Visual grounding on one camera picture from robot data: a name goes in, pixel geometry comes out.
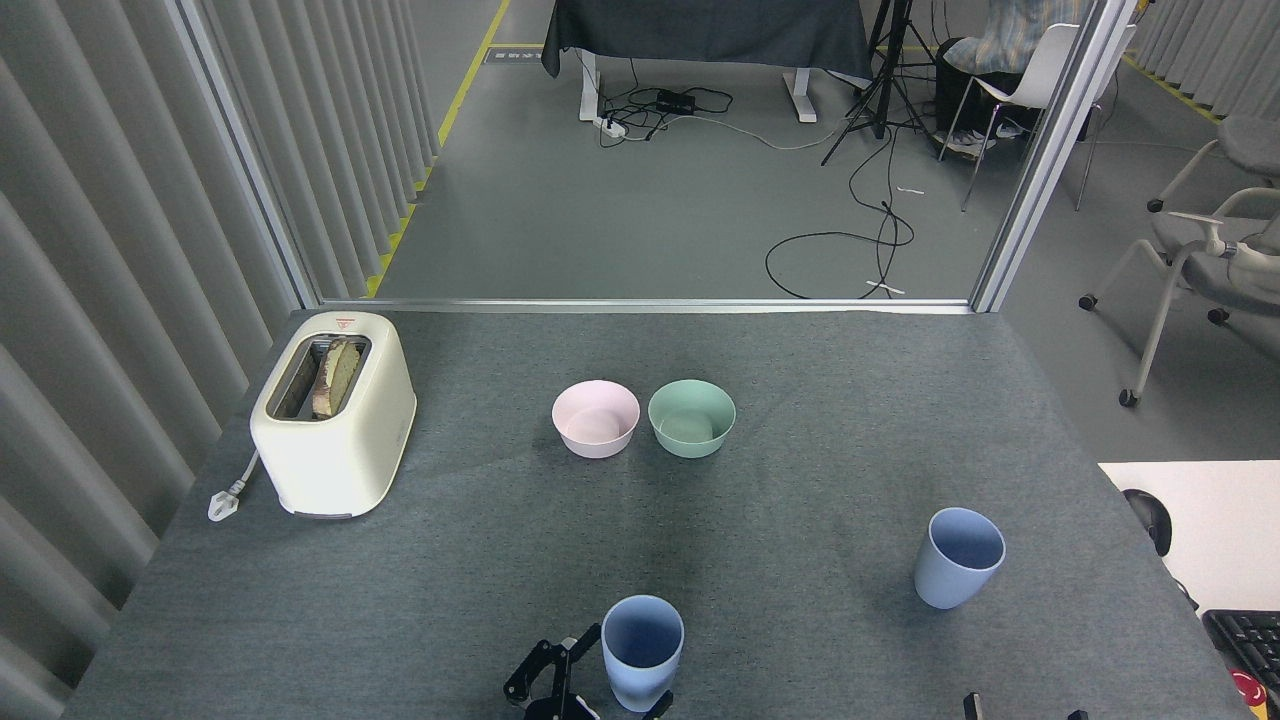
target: gray tablecloth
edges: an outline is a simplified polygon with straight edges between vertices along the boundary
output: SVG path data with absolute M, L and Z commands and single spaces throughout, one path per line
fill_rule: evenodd
M 557 0 L 543 46 L 543 67 L 552 77 L 568 47 L 612 58 L 759 63 L 870 78 L 858 0 Z
M 251 392 L 65 717 L 518 720 L 502 683 L 529 648 L 641 592 L 687 626 L 671 720 L 957 719 L 970 691 L 992 720 L 1249 717 L 998 316 L 390 318 L 420 410 L 387 500 L 307 520 L 259 477 L 209 523 L 252 450 Z M 646 420 L 621 455 L 572 456 L 552 402 L 599 377 L 643 405 L 713 380 L 737 425 L 703 460 Z M 950 505 L 1009 556 L 942 612 L 910 569 Z M 598 647 L 573 683 L 630 716 Z

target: keyboard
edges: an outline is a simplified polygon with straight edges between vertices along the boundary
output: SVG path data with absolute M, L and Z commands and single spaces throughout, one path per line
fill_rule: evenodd
M 1213 647 L 1240 670 L 1280 696 L 1280 610 L 1206 610 L 1201 616 Z

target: tripod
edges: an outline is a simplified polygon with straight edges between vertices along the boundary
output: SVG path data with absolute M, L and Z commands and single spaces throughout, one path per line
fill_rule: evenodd
M 915 106 L 911 105 L 910 97 L 906 96 L 906 90 L 902 87 L 901 81 L 893 77 L 893 70 L 896 70 L 897 68 L 911 67 L 901 64 L 902 40 L 906 37 L 906 29 L 911 28 L 911 32 L 915 35 L 916 40 L 920 41 L 920 45 L 922 46 L 924 45 L 924 38 L 920 37 L 919 31 L 915 29 L 915 26 L 911 23 L 910 19 L 911 0 L 881 0 L 879 10 L 876 13 L 876 24 L 872 28 L 870 51 L 874 55 L 876 47 L 879 44 L 877 36 L 879 35 L 881 28 L 884 27 L 884 18 L 890 15 L 891 5 L 892 5 L 892 15 L 890 17 L 890 29 L 888 35 L 884 37 L 884 46 L 886 46 L 884 60 L 881 63 L 879 72 L 876 73 L 876 77 L 872 79 L 872 83 L 867 87 L 867 90 L 861 92 L 861 95 L 859 95 L 858 102 L 854 104 L 854 108 L 849 111 L 847 115 L 845 115 L 846 118 L 849 118 L 849 124 L 845 126 L 844 132 L 840 133 L 840 137 L 836 138 L 835 145 L 832 145 L 831 150 L 827 151 L 827 156 L 822 159 L 823 165 L 827 164 L 827 160 L 831 160 L 831 156 L 836 152 L 836 149 L 840 147 L 841 142 L 844 142 L 845 136 L 854 132 L 855 129 L 861 129 L 865 127 L 876 128 L 874 129 L 876 140 L 881 140 L 884 137 L 884 128 L 887 126 L 919 129 L 924 133 L 929 132 L 928 128 L 924 127 L 924 120 L 920 118 L 920 114 L 916 113 Z M 932 54 L 929 54 L 929 59 L 931 60 L 933 59 Z M 893 90 L 896 90 L 897 94 L 902 96 L 902 101 L 906 102 L 906 109 L 911 115 L 910 119 L 908 120 L 888 119 L 888 100 Z M 859 122 L 859 118 L 872 105 L 873 100 L 876 101 L 876 111 L 872 113 L 869 119 Z

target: cup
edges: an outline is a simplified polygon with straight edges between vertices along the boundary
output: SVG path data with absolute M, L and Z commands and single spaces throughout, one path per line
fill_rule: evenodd
M 631 442 L 640 421 L 640 401 L 609 380 L 586 380 L 568 387 L 552 405 L 552 423 L 564 446 L 582 457 L 617 455 Z
M 704 380 L 676 380 L 649 398 L 649 423 L 658 443 L 680 457 L 705 457 L 724 445 L 737 419 L 733 400 Z
M 978 594 L 1005 561 L 1005 536 L 980 512 L 945 507 L 929 519 L 915 556 L 915 593 L 938 610 Z
M 634 594 L 604 614 L 600 646 L 613 697 L 631 712 L 648 712 L 676 679 L 685 621 L 666 600 Z

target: pink bowl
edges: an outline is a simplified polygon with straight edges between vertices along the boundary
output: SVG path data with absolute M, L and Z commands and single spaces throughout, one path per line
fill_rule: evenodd
M 640 401 L 609 380 L 571 386 L 552 406 L 552 423 L 566 447 L 582 457 L 617 455 L 631 442 L 639 421 Z

